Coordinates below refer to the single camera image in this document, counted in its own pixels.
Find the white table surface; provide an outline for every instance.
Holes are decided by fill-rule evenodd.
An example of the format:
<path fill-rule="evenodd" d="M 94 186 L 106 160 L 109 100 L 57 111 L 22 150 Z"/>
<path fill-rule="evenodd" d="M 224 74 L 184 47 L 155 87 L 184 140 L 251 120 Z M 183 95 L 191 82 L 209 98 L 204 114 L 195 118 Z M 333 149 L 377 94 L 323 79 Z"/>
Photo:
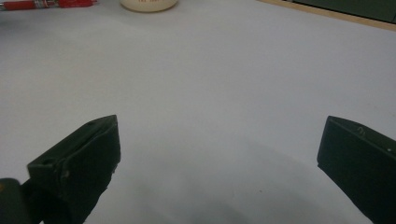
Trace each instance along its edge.
<path fill-rule="evenodd" d="M 371 223 L 318 167 L 325 119 L 396 138 L 396 33 L 254 0 L 0 12 L 0 176 L 117 114 L 107 223 Z"/>

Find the pen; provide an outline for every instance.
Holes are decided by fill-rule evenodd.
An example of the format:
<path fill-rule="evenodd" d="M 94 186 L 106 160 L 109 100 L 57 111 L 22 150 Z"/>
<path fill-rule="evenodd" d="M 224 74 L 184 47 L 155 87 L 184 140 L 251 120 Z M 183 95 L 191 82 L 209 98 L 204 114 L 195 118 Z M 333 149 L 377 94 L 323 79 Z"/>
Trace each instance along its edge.
<path fill-rule="evenodd" d="M 49 7 L 91 7 L 97 0 L 33 0 L 0 3 L 0 11 L 25 10 Z"/>

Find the tabletop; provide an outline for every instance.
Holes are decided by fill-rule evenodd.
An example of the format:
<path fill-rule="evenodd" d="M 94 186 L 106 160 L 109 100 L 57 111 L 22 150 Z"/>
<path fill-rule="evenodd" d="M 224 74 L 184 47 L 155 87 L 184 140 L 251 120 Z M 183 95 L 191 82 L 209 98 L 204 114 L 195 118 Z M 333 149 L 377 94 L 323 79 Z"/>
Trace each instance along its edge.
<path fill-rule="evenodd" d="M 371 223 L 317 167 L 325 120 L 396 138 L 396 33 L 254 0 L 0 12 L 0 176 L 116 114 L 87 223 Z"/>

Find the white jar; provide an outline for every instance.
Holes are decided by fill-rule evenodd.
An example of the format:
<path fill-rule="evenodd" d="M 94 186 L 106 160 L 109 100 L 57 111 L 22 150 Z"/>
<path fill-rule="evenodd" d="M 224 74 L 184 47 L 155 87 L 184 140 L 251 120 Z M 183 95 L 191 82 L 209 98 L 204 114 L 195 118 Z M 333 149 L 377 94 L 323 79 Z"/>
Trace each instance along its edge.
<path fill-rule="evenodd" d="M 133 11 L 154 12 L 172 7 L 177 0 L 120 0 L 120 3 Z"/>

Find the green surface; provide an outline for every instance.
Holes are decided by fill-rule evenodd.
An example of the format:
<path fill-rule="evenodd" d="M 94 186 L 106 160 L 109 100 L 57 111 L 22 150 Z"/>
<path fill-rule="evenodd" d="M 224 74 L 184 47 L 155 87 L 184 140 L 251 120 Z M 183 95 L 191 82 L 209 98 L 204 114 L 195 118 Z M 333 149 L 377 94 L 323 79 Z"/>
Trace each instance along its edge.
<path fill-rule="evenodd" d="M 377 21 L 396 23 L 395 0 L 296 0 L 294 2 Z"/>

